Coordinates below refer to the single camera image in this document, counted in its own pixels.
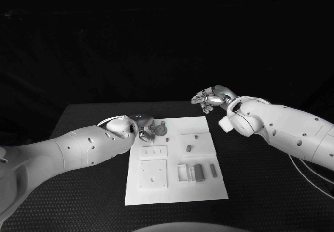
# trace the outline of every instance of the dark curtain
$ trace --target dark curtain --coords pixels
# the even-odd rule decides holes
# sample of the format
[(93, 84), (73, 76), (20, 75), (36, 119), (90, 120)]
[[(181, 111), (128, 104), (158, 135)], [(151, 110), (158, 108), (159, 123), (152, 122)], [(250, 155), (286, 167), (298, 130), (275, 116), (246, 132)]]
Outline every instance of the dark curtain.
[(69, 104), (190, 100), (214, 85), (301, 107), (334, 73), (329, 16), (272, 3), (2, 12), (1, 133), (38, 141)]

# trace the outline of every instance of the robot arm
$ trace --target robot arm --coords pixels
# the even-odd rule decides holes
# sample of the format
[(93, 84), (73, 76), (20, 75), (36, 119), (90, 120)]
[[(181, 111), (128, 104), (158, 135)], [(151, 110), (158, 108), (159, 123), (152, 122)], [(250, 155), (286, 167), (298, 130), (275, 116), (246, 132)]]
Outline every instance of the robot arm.
[(152, 120), (144, 114), (122, 115), (54, 139), (17, 147), (0, 147), (0, 225), (33, 189), (49, 178), (125, 153), (136, 134), (141, 140), (151, 142), (154, 137), (144, 127), (152, 124)]
[(216, 105), (226, 109), (218, 121), (224, 132), (260, 135), (280, 151), (334, 171), (334, 125), (326, 120), (262, 98), (236, 97), (223, 86), (203, 90), (191, 103), (201, 105), (204, 113)]

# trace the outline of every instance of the textured tabletop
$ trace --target textured tabletop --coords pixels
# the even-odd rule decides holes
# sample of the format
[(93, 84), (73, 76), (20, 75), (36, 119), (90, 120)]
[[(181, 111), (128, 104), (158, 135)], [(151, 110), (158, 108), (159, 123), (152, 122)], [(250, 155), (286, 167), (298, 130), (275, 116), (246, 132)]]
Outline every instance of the textured tabletop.
[[(7, 219), (4, 232), (129, 232), (180, 221), (223, 224), (254, 232), (334, 231), (334, 200), (306, 182), (288, 155), (259, 135), (247, 138), (234, 130), (224, 133), (217, 122), (226, 111), (218, 107), (205, 115), (190, 101), (69, 105), (50, 138), (134, 113), (154, 118), (205, 116), (229, 199), (123, 206), (126, 152), (41, 183)], [(325, 190), (322, 180), (298, 160), (296, 165)]]

